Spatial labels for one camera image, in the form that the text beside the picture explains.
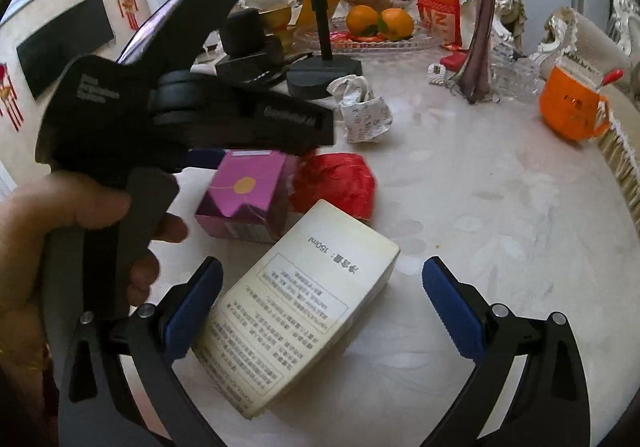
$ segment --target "blue rubber pad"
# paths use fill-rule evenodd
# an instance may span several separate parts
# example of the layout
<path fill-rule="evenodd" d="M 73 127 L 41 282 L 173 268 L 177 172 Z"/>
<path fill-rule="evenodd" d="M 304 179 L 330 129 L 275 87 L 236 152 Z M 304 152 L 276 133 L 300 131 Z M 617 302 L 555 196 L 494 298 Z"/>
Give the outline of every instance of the blue rubber pad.
<path fill-rule="evenodd" d="M 482 324 L 434 258 L 422 267 L 422 286 L 460 355 L 479 363 L 485 352 Z"/>
<path fill-rule="evenodd" d="M 194 274 L 199 274 L 199 279 L 164 326 L 164 355 L 171 362 L 187 354 L 222 290 L 222 265 L 217 259 L 210 259 L 204 271 L 198 269 Z"/>

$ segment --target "table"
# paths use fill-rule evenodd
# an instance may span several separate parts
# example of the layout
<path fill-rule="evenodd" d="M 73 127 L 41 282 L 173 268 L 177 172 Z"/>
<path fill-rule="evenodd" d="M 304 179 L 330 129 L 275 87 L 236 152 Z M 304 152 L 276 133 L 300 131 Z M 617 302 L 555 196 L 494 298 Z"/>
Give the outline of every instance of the table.
<path fill-rule="evenodd" d="M 372 226 L 402 250 L 388 287 L 362 318 L 252 421 L 226 403 L 191 353 L 174 365 L 230 447 L 420 445 L 473 369 L 422 290 L 419 273 L 432 255 L 489 303 L 530 318 L 568 316 L 586 372 L 592 445 L 638 389 L 640 245 L 596 144 L 559 140 L 536 106 L 469 106 L 427 84 L 427 65 L 438 58 L 437 50 L 364 58 L 364 74 L 394 123 L 380 143 L 353 146 L 338 123 L 331 151 L 366 157 L 378 179 Z M 153 244 L 162 265 L 153 302 L 188 279 L 206 255 L 222 261 L 228 289 L 268 249 L 216 240 L 199 227 L 193 214 L 211 177 L 194 169 L 177 175 L 181 192 L 171 210 L 186 219 L 191 235 L 180 246 Z M 523 365 L 523 357 L 516 360 L 485 433 L 499 427 Z M 131 363 L 126 370 L 144 401 Z"/>

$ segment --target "orange mug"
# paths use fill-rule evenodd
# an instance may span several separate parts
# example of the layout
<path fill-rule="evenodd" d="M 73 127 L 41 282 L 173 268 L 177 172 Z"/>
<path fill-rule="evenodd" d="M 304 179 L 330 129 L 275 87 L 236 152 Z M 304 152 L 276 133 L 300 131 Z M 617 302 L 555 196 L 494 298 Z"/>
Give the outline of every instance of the orange mug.
<path fill-rule="evenodd" d="M 601 102 L 605 116 L 595 127 Z M 587 140 L 609 128 L 609 100 L 557 66 L 540 95 L 540 113 L 546 124 L 567 140 Z"/>

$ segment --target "orange circle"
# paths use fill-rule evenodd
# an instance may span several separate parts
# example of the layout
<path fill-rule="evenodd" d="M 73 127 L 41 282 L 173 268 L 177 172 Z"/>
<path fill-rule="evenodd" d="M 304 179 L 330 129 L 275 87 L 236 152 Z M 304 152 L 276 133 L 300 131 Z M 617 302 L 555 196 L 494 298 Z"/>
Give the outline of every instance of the orange circle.
<path fill-rule="evenodd" d="M 250 176 L 240 178 L 234 185 L 234 192 L 236 194 L 249 194 L 255 187 L 255 180 Z"/>
<path fill-rule="evenodd" d="M 402 8 L 387 8 L 380 14 L 380 33 L 390 41 L 408 39 L 414 34 L 414 20 Z"/>
<path fill-rule="evenodd" d="M 370 6 L 359 4 L 349 10 L 346 23 L 352 35 L 375 35 L 378 33 L 378 12 Z"/>

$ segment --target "purple box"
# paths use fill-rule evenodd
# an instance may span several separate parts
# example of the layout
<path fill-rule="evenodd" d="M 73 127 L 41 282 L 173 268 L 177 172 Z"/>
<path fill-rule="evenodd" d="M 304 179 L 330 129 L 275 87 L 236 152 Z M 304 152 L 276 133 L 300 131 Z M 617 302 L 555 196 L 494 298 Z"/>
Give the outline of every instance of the purple box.
<path fill-rule="evenodd" d="M 298 158 L 275 151 L 231 151 L 196 211 L 209 236 L 275 243 L 282 237 L 287 178 Z"/>

